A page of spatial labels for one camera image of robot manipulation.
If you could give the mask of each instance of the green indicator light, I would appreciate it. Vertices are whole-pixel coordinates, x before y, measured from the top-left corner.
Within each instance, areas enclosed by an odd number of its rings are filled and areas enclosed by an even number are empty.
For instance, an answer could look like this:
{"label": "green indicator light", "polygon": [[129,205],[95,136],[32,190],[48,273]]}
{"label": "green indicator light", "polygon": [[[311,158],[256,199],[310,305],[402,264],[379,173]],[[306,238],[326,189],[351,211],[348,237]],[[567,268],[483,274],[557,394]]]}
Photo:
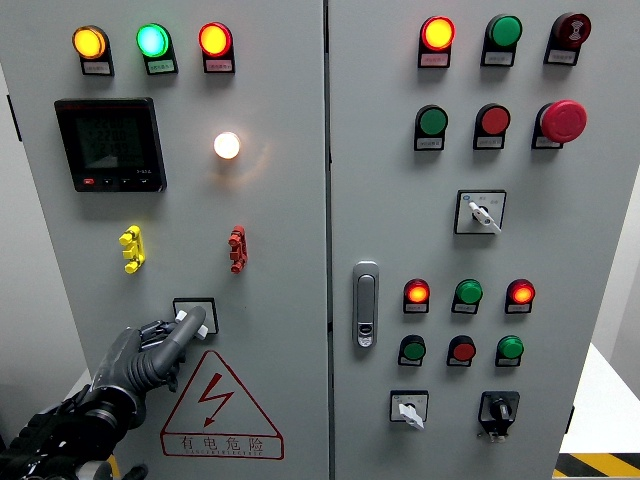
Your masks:
{"label": "green indicator light", "polygon": [[477,280],[463,280],[456,288],[456,295],[467,305],[472,305],[482,298],[482,287]]}
{"label": "green indicator light", "polygon": [[498,352],[500,352],[503,357],[513,360],[523,354],[524,345],[520,337],[510,335],[500,340],[500,343],[498,343]]}
{"label": "green indicator light", "polygon": [[424,348],[424,345],[421,345],[419,343],[410,343],[409,345],[404,347],[404,356],[409,360],[420,360],[422,357],[424,357],[424,354],[426,352],[427,351]]}
{"label": "green indicator light", "polygon": [[427,135],[437,135],[447,127],[447,116],[439,108],[430,108],[420,117],[420,128]]}
{"label": "green indicator light", "polygon": [[140,27],[136,40],[138,48],[147,57],[161,57],[169,50],[167,31],[155,23]]}
{"label": "green indicator light", "polygon": [[499,47],[510,47],[522,36],[518,17],[500,15],[489,23],[489,38]]}

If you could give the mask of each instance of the electrical hazard sign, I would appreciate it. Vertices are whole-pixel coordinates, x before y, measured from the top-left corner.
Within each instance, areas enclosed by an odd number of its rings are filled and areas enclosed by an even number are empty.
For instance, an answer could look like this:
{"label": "electrical hazard sign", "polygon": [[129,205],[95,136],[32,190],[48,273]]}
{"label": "electrical hazard sign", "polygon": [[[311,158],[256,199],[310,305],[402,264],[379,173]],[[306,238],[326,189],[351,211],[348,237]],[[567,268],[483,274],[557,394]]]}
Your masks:
{"label": "electrical hazard sign", "polygon": [[160,433],[166,456],[282,460],[282,435],[218,352],[205,352]]}

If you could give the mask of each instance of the yellow black hazard stripe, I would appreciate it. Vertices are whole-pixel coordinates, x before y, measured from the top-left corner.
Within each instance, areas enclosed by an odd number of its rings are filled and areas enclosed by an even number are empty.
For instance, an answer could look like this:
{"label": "yellow black hazard stripe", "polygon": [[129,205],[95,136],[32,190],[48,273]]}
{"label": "yellow black hazard stripe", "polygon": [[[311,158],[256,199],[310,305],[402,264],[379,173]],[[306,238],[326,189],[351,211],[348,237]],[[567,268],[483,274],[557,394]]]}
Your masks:
{"label": "yellow black hazard stripe", "polygon": [[561,453],[553,478],[640,478],[640,453]]}

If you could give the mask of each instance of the white light bulb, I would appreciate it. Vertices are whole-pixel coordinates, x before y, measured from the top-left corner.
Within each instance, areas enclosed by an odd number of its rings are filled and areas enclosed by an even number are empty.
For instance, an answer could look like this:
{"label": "white light bulb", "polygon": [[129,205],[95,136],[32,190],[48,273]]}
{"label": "white light bulb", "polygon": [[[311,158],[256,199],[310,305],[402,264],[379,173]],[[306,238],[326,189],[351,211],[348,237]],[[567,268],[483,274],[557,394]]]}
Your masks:
{"label": "white light bulb", "polygon": [[240,139],[233,132],[223,132],[213,141],[213,149],[218,156],[231,160],[240,151]]}

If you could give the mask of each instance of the green push button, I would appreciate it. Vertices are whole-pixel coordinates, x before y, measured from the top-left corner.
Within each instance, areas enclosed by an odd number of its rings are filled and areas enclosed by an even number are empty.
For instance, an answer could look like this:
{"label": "green push button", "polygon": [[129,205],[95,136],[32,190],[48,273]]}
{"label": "green push button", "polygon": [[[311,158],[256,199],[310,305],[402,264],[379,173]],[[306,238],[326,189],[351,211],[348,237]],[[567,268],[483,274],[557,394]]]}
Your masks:
{"label": "green push button", "polygon": [[499,15],[489,23],[489,38],[499,47],[510,47],[522,36],[522,23],[518,17]]}
{"label": "green push button", "polygon": [[438,135],[447,128],[447,121],[447,115],[444,110],[433,107],[425,110],[420,117],[420,128],[427,135]]}
{"label": "green push button", "polygon": [[515,335],[509,335],[504,337],[498,343],[498,352],[505,358],[514,359],[518,358],[524,352],[524,345],[520,337]]}
{"label": "green push button", "polygon": [[404,356],[409,360],[420,360],[427,353],[427,349],[423,344],[410,343],[404,347]]}
{"label": "green push button", "polygon": [[456,287],[456,296],[467,305],[473,305],[482,298],[482,287],[477,280],[463,280]]}

